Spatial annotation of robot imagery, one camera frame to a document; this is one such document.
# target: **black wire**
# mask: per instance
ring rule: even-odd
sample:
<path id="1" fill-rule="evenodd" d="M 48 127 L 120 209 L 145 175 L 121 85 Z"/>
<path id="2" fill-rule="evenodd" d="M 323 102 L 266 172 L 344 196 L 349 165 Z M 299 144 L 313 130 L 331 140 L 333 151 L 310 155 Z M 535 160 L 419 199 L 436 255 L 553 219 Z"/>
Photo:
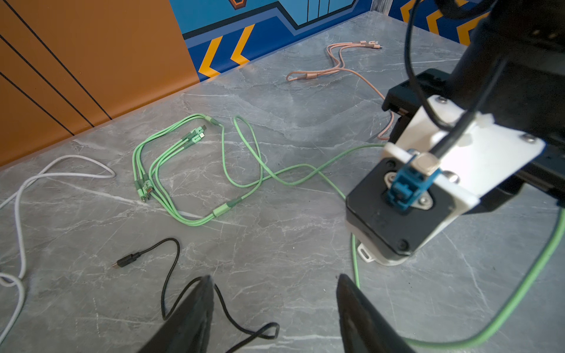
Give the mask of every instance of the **black wire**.
<path id="1" fill-rule="evenodd" d="M 459 140 L 465 130 L 474 121 L 476 113 L 494 88 L 506 66 L 506 62 L 506 58 L 499 58 L 495 61 L 494 66 L 490 69 L 490 72 L 483 82 L 483 86 L 479 91 L 478 96 L 475 98 L 475 101 L 466 112 L 461 114 L 461 117 L 453 129 L 430 149 L 429 152 L 431 154 L 438 158 L 442 158 L 457 143 L 457 140 Z"/>
<path id="2" fill-rule="evenodd" d="M 437 8 L 440 9 L 444 17 L 452 20 L 464 20 L 479 16 L 487 11 L 496 0 L 483 0 L 473 8 L 465 10 L 455 3 L 454 0 L 434 0 Z"/>
<path id="3" fill-rule="evenodd" d="M 270 329 L 271 327 L 275 327 L 276 331 L 275 331 L 275 338 L 276 336 L 279 335 L 279 329 L 280 329 L 280 325 L 277 323 L 268 323 L 267 325 L 261 327 L 259 330 L 257 330 L 257 332 L 255 332 L 254 334 L 252 334 L 251 336 L 247 337 L 246 339 L 244 339 L 243 341 L 241 341 L 240 343 L 236 344 L 235 346 L 231 347 L 229 350 L 227 350 L 225 353 L 232 353 L 237 351 L 238 349 L 240 349 L 241 347 L 243 347 L 244 345 L 248 344 L 249 342 L 253 341 L 254 339 L 256 339 L 257 337 L 261 337 L 262 333 L 265 332 L 266 330 Z"/>
<path id="4" fill-rule="evenodd" d="M 167 310 L 165 308 L 165 291 L 167 290 L 167 285 L 169 283 L 169 279 L 171 278 L 171 273 L 173 272 L 177 262 L 179 261 L 180 243 L 175 238 L 166 238 L 166 239 L 163 239 L 160 242 L 156 243 L 155 245 L 151 246 L 150 248 L 139 252 L 139 255 L 145 254 L 146 252 L 149 252 L 149 251 L 155 249 L 156 247 L 158 247 L 159 245 L 161 245 L 161 244 L 163 244 L 167 241 L 174 241 L 175 242 L 175 244 L 177 246 L 177 253 L 176 253 L 175 261 L 173 261 L 173 265 L 171 266 L 171 269 L 169 270 L 169 273 L 167 274 L 167 278 L 165 278 L 165 283 L 163 284 L 163 290 L 161 291 L 161 315 L 163 316 L 163 320 L 167 320 L 167 319 L 169 319 L 169 317 L 171 317 L 171 315 L 175 311 L 175 308 L 180 303 L 182 296 L 186 293 L 186 291 L 193 284 L 195 284 L 196 282 L 200 281 L 200 279 L 202 279 L 202 277 L 196 277 L 196 278 L 192 279 L 190 282 L 188 282 L 188 284 L 182 289 L 179 296 L 175 300 L 175 303 L 171 307 L 171 310 L 169 311 L 169 313 L 166 313 Z M 218 288 L 218 286 L 216 284 L 214 284 L 214 290 L 216 291 L 216 294 L 218 295 L 218 299 L 220 300 L 221 308 L 224 311 L 224 314 L 228 318 L 229 322 L 239 331 L 250 335 L 249 337 L 247 337 L 246 339 L 244 339 L 240 343 L 238 343 L 235 346 L 233 346 L 232 348 L 230 348 L 226 353 L 235 352 L 236 350 L 243 347 L 247 343 L 253 341 L 257 337 L 263 338 L 263 339 L 276 339 L 279 336 L 280 325 L 278 323 L 268 323 L 267 325 L 261 327 L 257 331 L 249 330 L 249 329 L 246 329 L 246 328 L 243 328 L 242 326 L 240 326 L 232 318 L 232 316 L 229 314 L 228 307 L 225 305 L 224 297 L 222 296 L 220 289 Z M 272 328 L 272 327 L 275 328 L 275 333 L 273 335 L 263 334 L 265 331 L 267 331 L 269 328 Z"/>
<path id="5" fill-rule="evenodd" d="M 167 273 L 167 278 L 165 278 L 165 283 L 163 283 L 163 289 L 161 290 L 161 316 L 163 317 L 163 320 L 166 320 L 169 317 L 171 317 L 171 315 L 173 314 L 173 311 L 175 310 L 177 304 L 179 303 L 180 297 L 182 296 L 182 294 L 179 295 L 179 297 L 177 298 L 177 301 L 175 302 L 175 305 L 169 311 L 169 314 L 167 314 L 167 309 L 165 308 L 165 291 L 167 290 L 167 285 L 169 284 L 169 279 L 171 279 L 171 273 L 173 273 L 173 270 L 175 269 L 176 263 L 177 263 L 177 261 L 179 261 L 180 243 L 177 239 L 166 238 L 166 239 L 161 240 L 157 244 L 151 246 L 149 249 L 145 249 L 145 250 L 139 252 L 140 255 L 145 254 L 146 252 L 149 252 L 149 251 L 155 249 L 156 247 L 158 247 L 159 245 L 161 245 L 162 243 L 165 243 L 165 242 L 168 242 L 168 241 L 175 242 L 175 244 L 177 246 L 177 255 L 175 257 L 175 261 L 173 261 L 173 265 L 171 266 L 169 273 Z"/>
<path id="6" fill-rule="evenodd" d="M 452 126 L 447 124 L 446 122 L 442 121 L 433 110 L 432 106 L 429 105 L 428 99 L 425 96 L 424 91 L 420 87 L 418 83 L 418 79 L 416 78 L 416 74 L 412 69 L 412 60 L 410 59 L 410 42 L 412 40 L 412 29 L 414 27 L 414 19 L 416 18 L 416 11 L 418 10 L 418 6 L 420 5 L 421 0 L 416 0 L 414 2 L 414 7 L 412 8 L 410 19 L 408 20 L 408 28 L 406 28 L 406 38 L 404 41 L 404 66 L 406 67 L 406 74 L 408 75 L 408 80 L 410 81 L 410 86 L 412 90 L 418 96 L 422 107 L 426 114 L 428 114 L 430 120 L 441 130 L 450 131 Z"/>

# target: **orange wall panel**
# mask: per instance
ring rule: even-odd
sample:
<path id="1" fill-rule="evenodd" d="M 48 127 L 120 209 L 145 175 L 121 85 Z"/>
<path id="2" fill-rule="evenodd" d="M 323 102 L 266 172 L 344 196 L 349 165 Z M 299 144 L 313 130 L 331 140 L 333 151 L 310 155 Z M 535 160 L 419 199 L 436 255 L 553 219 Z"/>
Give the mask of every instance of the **orange wall panel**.
<path id="1" fill-rule="evenodd" d="M 3 164 L 71 136 L 49 115 L 0 76 L 0 138 Z"/>
<path id="2" fill-rule="evenodd" d="M 168 0 L 12 0 L 110 114 L 199 82 Z"/>
<path id="3" fill-rule="evenodd" d="M 77 134 L 91 127 L 2 40 L 0 53 L 0 72 L 55 116 L 67 129 Z"/>
<path id="4" fill-rule="evenodd" d="M 104 123 L 199 82 L 168 0 L 3 0 L 0 35 L 0 72 L 29 95 L 0 76 L 9 136 L 0 165 L 70 136 L 31 99 L 79 133 L 87 120 Z"/>

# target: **table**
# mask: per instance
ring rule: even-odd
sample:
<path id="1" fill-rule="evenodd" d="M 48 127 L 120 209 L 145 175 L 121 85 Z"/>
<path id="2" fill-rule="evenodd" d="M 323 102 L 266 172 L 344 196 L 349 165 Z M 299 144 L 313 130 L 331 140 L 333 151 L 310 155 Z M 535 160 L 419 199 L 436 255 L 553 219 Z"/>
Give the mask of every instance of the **table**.
<path id="1" fill-rule="evenodd" d="M 110 266 L 162 238 L 176 237 L 182 250 L 167 291 L 168 307 L 190 279 L 211 274 L 240 324 L 254 329 L 270 321 L 281 325 L 278 340 L 258 339 L 244 349 L 342 352 L 335 289 L 337 276 L 351 276 L 352 269 L 339 195 L 318 177 L 296 188 L 269 180 L 231 212 L 191 228 L 155 200 L 138 200 L 131 155 L 150 134 L 201 112 L 226 126 L 233 177 L 255 180 L 258 166 L 230 122 L 240 114 L 254 126 L 271 168 L 321 165 L 365 143 L 386 126 L 388 114 L 374 91 L 351 74 L 296 82 L 286 82 L 285 75 L 329 67 L 324 51 L 329 43 L 378 40 L 384 49 L 354 49 L 345 56 L 348 67 L 386 94 L 406 79 L 405 29 L 403 22 L 382 14 L 363 14 L 0 172 L 0 199 L 65 154 L 97 159 L 117 174 L 111 180 L 41 179 L 24 193 L 27 300 L 0 351 L 136 352 L 162 324 L 160 291 L 175 248 L 167 243 L 126 268 Z M 420 29 L 415 29 L 412 48 L 418 72 L 431 67 L 451 71 L 464 51 L 462 45 Z M 145 163 L 177 137 L 153 143 Z M 162 180 L 180 210 L 203 216 L 241 191 L 223 174 L 217 127 L 208 126 L 204 140 L 191 149 L 162 168 Z M 378 158 L 379 149 L 362 149 L 331 166 L 327 175 L 347 193 Z M 100 172 L 77 161 L 61 162 L 54 170 Z M 549 238 L 556 214 L 554 200 L 526 187 L 496 212 L 460 217 L 400 266 L 360 262 L 362 290 L 401 335 L 435 341 L 466 338 L 512 293 Z M 0 210 L 0 227 L 0 268 L 17 273 L 13 205 Z M 513 317 L 489 342 L 469 352 L 561 350 L 564 255 L 561 245 Z M 15 289 L 0 289 L 0 327 L 16 298 Z M 208 352 L 224 352 L 244 337 L 216 300 Z"/>

